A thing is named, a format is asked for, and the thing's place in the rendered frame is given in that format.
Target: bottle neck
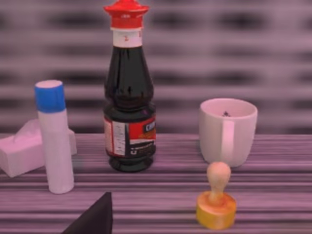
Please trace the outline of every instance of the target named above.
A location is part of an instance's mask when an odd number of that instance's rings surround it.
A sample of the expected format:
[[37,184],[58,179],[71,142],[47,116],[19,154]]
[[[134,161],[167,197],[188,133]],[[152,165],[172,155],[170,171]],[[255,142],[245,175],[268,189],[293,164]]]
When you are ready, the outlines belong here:
[[134,48],[142,46],[142,30],[113,30],[113,45],[119,48]]

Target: mug rim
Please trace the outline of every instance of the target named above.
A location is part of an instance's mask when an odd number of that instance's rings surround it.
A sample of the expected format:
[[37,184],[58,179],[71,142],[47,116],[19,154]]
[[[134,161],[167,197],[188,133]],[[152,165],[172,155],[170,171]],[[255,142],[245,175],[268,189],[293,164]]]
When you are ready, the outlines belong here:
[[[244,116],[238,116],[238,117],[224,117],[224,116],[219,116],[219,115],[215,115],[211,112],[208,112],[205,110],[204,108],[204,105],[207,105],[207,103],[210,103],[210,102],[216,102],[216,101],[235,101],[235,102],[241,102],[241,103],[244,103],[244,104],[247,104],[249,106],[251,106],[253,108],[253,112],[249,115],[244,115]],[[209,116],[212,116],[214,118],[219,118],[219,119],[228,119],[228,120],[235,120],[235,119],[246,119],[246,118],[251,118],[255,115],[257,115],[258,113],[258,108],[253,105],[252,103],[248,102],[248,101],[245,101],[245,100],[241,100],[241,99],[236,99],[236,98],[213,98],[213,99],[208,99],[206,101],[203,101],[201,104],[200,104],[200,110],[206,114],[206,115],[209,115]]]

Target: mug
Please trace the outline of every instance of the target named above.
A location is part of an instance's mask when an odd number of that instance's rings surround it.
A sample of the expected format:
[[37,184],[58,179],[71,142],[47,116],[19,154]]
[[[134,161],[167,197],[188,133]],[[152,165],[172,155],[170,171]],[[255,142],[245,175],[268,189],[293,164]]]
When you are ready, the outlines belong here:
[[243,164],[253,144],[258,109],[249,102],[215,98],[199,108],[199,141],[208,163],[222,161],[230,167]]

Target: wooden table surface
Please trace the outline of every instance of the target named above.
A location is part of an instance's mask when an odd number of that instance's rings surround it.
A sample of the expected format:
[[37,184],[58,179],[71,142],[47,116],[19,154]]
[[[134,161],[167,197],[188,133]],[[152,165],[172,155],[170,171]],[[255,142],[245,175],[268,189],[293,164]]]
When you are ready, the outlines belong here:
[[311,234],[312,136],[259,135],[226,192],[237,201],[235,225],[209,231],[195,219],[208,190],[196,135],[157,135],[152,167],[137,174],[107,163],[103,135],[77,135],[75,188],[48,192],[45,169],[16,178],[0,171],[0,234],[59,234],[105,192],[112,192],[114,234]]

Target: white tissue box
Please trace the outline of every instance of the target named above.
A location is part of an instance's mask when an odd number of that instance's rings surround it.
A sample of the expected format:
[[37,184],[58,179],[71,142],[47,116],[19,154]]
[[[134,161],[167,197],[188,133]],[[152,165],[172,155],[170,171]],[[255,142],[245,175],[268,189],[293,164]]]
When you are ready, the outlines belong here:
[[[22,128],[20,130],[23,135],[18,136],[18,140],[15,139],[19,133],[15,136],[0,139],[0,168],[2,168],[9,177],[16,177],[44,166],[41,132],[39,129],[36,129],[35,132],[32,131],[32,134],[25,134],[25,131],[27,131],[26,125],[28,123],[24,125],[24,129]],[[35,120],[31,123],[32,127],[34,123],[38,125]],[[75,133],[68,129],[68,134],[71,153],[75,155],[77,153]]]

